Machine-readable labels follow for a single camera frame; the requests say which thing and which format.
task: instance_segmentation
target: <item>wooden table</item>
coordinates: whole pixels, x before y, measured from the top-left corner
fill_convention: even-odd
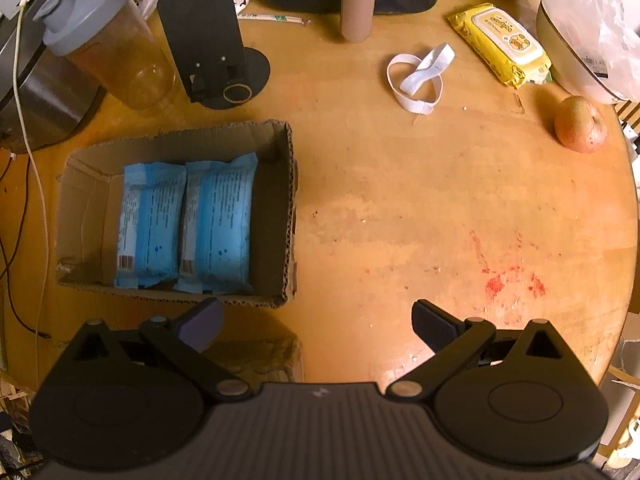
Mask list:
[[[189,104],[178,89],[171,105],[140,116],[107,96],[80,134],[36,154],[51,237],[57,177],[75,149],[206,124],[287,120],[300,167],[298,296],[273,312],[228,308],[224,338],[291,330],[302,340],[307,380],[385,386],[431,355],[410,323],[414,300],[427,298],[503,328],[546,317],[599,380],[636,260],[636,194],[623,136],[612,108],[602,107],[606,145],[593,155],[562,147],[552,117],[566,93],[555,84],[501,85],[443,18],[485,1],[514,11],[510,0],[439,0],[422,14],[376,17],[363,44],[340,41],[337,16],[315,17],[307,27],[242,22],[245,45],[271,63],[269,83],[249,103],[213,111]],[[156,18],[152,25],[161,35]],[[442,100],[432,115],[416,118],[396,103],[385,67],[399,52],[420,56],[445,41],[456,59]],[[9,252],[24,165],[21,156],[0,186],[0,235]],[[11,277],[15,307],[33,327],[43,254],[34,179],[30,195]],[[79,292],[52,277],[51,269],[41,330],[53,338],[40,345],[41,370],[88,318],[130,328],[185,309]],[[4,336],[9,374],[35,386],[34,336],[8,306]]]

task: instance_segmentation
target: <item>gray bottle lid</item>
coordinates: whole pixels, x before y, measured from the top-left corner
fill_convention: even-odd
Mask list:
[[[57,56],[84,45],[109,23],[129,0],[47,0],[33,20],[47,26],[42,38]]]

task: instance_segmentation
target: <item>white container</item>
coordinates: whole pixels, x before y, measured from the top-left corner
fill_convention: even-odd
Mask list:
[[[573,95],[582,95],[606,105],[624,101],[596,76],[560,35],[540,3],[536,17],[538,41],[551,60],[551,75]]]

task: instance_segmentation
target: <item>stainless steel appliance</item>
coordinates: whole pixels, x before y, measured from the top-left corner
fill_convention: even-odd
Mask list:
[[[32,17],[45,1],[32,0],[24,12],[18,56],[20,103],[32,150],[75,133],[97,107],[100,89],[95,79],[42,43],[45,25]],[[0,147],[24,153],[12,86],[17,20],[0,18]]]

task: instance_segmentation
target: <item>cartoon character print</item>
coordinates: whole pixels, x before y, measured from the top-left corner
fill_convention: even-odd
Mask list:
[[[511,67],[511,72],[513,72],[513,75],[516,78],[516,82],[517,84],[522,84],[524,82],[524,80],[526,79],[526,76],[524,74],[524,72],[520,69],[520,67],[517,67],[515,65],[513,65]]]
[[[530,47],[531,42],[524,36],[524,34],[514,34],[509,38],[509,45],[513,50],[522,52]]]

